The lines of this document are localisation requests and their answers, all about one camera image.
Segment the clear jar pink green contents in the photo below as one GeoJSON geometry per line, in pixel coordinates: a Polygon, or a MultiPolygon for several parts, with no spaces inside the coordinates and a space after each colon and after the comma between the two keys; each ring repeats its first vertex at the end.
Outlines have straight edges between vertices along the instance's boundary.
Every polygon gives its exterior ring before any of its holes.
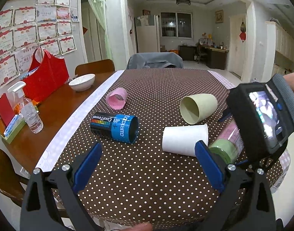
{"type": "Polygon", "coordinates": [[[244,148],[239,129],[234,120],[220,133],[218,138],[209,145],[209,150],[219,155],[226,164],[236,162],[244,148]]]}

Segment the white paper cup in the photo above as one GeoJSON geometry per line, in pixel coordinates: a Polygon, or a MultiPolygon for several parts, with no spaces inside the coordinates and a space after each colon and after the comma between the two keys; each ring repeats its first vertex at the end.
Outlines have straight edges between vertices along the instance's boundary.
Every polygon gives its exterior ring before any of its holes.
{"type": "Polygon", "coordinates": [[[195,157],[195,144],[203,141],[209,144],[208,125],[165,127],[162,135],[164,152],[195,157]]]}

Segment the pale green cup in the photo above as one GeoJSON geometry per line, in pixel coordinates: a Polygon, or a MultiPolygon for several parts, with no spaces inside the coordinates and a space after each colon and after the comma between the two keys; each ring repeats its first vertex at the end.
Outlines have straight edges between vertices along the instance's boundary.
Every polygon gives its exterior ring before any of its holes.
{"type": "Polygon", "coordinates": [[[180,114],[184,121],[195,125],[210,117],[218,107],[218,101],[213,94],[195,94],[185,96],[180,102],[180,114]]]}

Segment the small pink cup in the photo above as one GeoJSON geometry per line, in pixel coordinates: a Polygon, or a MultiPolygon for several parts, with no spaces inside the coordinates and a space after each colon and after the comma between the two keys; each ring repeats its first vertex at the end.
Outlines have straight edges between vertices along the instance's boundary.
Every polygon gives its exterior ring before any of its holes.
{"type": "Polygon", "coordinates": [[[124,88],[117,88],[106,96],[107,105],[113,110],[121,110],[126,104],[128,93],[124,88]]]}

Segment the near wooden chair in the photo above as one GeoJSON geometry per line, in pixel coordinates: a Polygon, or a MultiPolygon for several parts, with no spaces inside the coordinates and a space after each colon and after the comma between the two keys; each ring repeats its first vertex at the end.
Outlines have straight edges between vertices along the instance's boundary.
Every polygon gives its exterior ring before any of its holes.
{"type": "Polygon", "coordinates": [[[28,179],[15,172],[11,159],[0,149],[0,193],[21,207],[25,194],[22,184],[28,185],[28,179]]]}

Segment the black blue cylindrical can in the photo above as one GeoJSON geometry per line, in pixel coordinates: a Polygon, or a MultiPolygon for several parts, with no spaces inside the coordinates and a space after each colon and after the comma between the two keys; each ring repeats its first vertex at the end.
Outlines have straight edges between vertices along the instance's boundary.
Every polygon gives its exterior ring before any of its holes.
{"type": "Polygon", "coordinates": [[[133,144],[139,132],[139,120],[133,115],[96,112],[90,120],[94,135],[133,144]]]}

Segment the white ceramic bowl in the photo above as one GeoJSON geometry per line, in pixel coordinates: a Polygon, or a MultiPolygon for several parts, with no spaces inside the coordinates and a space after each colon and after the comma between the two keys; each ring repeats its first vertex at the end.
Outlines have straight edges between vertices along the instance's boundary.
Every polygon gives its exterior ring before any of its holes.
{"type": "Polygon", "coordinates": [[[69,86],[76,92],[89,89],[95,81],[95,74],[85,74],[69,82],[69,86]]]}

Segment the red bag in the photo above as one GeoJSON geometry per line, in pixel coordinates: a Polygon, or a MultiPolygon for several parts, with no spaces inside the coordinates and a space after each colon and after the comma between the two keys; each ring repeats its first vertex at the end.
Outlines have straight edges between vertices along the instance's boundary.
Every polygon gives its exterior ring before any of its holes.
{"type": "Polygon", "coordinates": [[[24,93],[27,98],[36,102],[42,102],[50,94],[63,86],[69,79],[69,73],[64,59],[57,58],[50,54],[46,49],[41,62],[36,59],[36,49],[32,55],[32,62],[28,75],[23,79],[25,87],[24,93]]]}

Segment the wooden chair back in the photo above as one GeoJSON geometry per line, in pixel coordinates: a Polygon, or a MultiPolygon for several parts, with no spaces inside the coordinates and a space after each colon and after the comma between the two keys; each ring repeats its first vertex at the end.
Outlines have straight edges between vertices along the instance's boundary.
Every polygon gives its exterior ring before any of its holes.
{"type": "Polygon", "coordinates": [[[99,60],[78,65],[75,68],[75,75],[82,76],[85,74],[103,74],[115,71],[115,64],[111,59],[99,60]]]}

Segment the dark wooden desk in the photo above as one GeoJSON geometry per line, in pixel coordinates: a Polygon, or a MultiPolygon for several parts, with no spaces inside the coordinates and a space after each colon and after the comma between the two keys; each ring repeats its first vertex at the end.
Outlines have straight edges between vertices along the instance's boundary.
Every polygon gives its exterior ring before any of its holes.
{"type": "Polygon", "coordinates": [[[225,70],[229,51],[218,49],[208,45],[197,46],[180,45],[179,56],[183,61],[203,62],[209,68],[225,70]]]}

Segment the white cabinet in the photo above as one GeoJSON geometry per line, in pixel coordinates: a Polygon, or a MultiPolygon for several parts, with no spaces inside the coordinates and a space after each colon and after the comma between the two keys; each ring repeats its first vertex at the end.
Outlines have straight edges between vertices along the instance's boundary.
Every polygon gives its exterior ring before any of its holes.
{"type": "Polygon", "coordinates": [[[266,58],[262,82],[274,74],[289,74],[294,64],[294,39],[274,21],[266,21],[266,58]]]}

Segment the grey covered chair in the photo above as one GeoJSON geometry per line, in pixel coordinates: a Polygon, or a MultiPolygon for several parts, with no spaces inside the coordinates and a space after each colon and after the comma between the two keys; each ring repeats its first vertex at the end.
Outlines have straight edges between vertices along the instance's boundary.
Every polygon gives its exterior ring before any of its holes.
{"type": "Polygon", "coordinates": [[[183,68],[182,58],[173,52],[136,53],[128,61],[126,69],[183,68]]]}

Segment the white refrigerator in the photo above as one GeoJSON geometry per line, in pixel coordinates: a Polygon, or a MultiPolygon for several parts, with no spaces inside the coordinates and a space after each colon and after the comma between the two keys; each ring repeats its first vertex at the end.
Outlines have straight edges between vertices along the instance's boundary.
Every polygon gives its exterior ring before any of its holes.
{"type": "Polygon", "coordinates": [[[136,17],[135,27],[137,52],[160,52],[158,15],[144,15],[136,17]]]}

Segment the green door curtain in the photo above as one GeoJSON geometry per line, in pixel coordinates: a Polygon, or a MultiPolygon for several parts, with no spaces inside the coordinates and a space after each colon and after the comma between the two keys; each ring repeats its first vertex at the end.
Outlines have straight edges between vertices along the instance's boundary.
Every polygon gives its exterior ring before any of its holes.
{"type": "Polygon", "coordinates": [[[112,52],[107,31],[106,21],[106,0],[87,0],[97,21],[100,23],[104,30],[104,42],[106,48],[106,55],[109,59],[112,59],[112,52]]]}

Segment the ceiling lamp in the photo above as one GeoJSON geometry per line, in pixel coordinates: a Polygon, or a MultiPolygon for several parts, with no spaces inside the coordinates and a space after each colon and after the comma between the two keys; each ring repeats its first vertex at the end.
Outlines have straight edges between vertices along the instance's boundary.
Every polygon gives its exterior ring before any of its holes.
{"type": "Polygon", "coordinates": [[[190,5],[191,5],[191,1],[190,1],[190,0],[176,0],[176,4],[177,4],[177,5],[182,5],[182,4],[184,4],[184,5],[188,5],[188,6],[190,6],[190,5]]]}

